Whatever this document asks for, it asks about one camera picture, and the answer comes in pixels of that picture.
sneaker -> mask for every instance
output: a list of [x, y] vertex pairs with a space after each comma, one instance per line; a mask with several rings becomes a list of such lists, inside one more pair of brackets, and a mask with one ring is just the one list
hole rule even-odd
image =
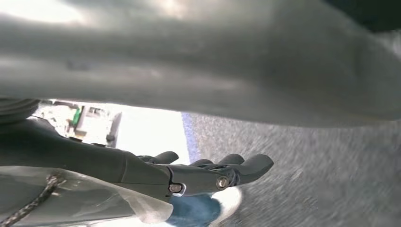
[[242, 202], [242, 192], [238, 187], [230, 187], [224, 191], [213, 194], [212, 198], [220, 203], [221, 213], [209, 227], [218, 227], [219, 223], [223, 222], [237, 211]]

gray surface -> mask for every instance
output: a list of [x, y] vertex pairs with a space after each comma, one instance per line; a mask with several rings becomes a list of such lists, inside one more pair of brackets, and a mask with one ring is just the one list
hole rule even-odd
[[301, 129], [193, 114], [201, 157], [263, 153], [275, 166], [243, 186], [225, 226], [399, 227], [401, 122]]
[[320, 0], [32, 2], [0, 1], [0, 96], [309, 127], [401, 118], [400, 60]]

gray fabric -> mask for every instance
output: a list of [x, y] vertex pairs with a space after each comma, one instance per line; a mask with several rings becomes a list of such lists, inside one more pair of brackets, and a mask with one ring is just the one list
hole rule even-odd
[[201, 158], [263, 153], [275, 166], [245, 185], [223, 226], [399, 227], [401, 122], [303, 129], [193, 114]]

clear plastic wrap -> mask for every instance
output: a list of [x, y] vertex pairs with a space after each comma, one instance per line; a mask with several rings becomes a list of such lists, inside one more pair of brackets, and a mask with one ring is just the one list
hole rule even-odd
[[165, 221], [171, 204], [76, 172], [26, 166], [0, 167], [0, 220], [34, 199], [57, 174], [63, 182], [53, 195], [17, 226], [74, 225], [114, 218], [138, 218], [144, 223]]

